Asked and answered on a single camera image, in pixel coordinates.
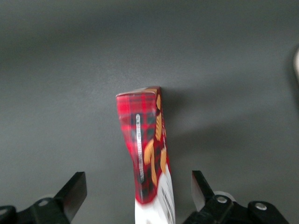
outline white object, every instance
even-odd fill
[[[296,72],[296,76],[299,79],[299,49],[296,51],[296,54],[294,57],[294,69]]]

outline gray table surface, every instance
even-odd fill
[[[298,222],[299,1],[1,1],[0,203],[85,171],[73,223],[134,223],[115,95],[160,85],[177,223],[191,170]]]

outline red plaid package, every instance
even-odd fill
[[[133,161],[135,223],[174,224],[161,88],[121,93],[116,102],[121,130]]]

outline tartan pattern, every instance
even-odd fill
[[[156,106],[156,99],[157,95],[152,92],[139,92],[134,94],[128,93],[125,95],[119,95],[116,98],[121,130],[133,161],[135,198],[142,204],[151,202],[157,195],[157,187],[154,185],[151,176],[151,164],[144,164],[144,148],[151,139],[154,139],[155,172],[157,175],[157,180],[162,173],[160,166],[160,155],[164,143],[162,139],[157,141],[155,138],[156,117],[160,113]],[[142,164],[144,173],[143,182],[141,181],[137,148],[137,114],[140,115]]]

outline metal screw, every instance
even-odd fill
[[[7,209],[0,210],[0,216],[4,215],[7,212]]]
[[[256,208],[263,211],[267,210],[267,206],[263,203],[256,203]]]
[[[42,206],[45,206],[47,203],[48,203],[47,200],[42,200],[42,201],[38,204],[38,206],[42,207]]]
[[[217,201],[218,201],[219,203],[225,204],[228,200],[227,200],[226,198],[220,196],[220,197],[217,198]]]

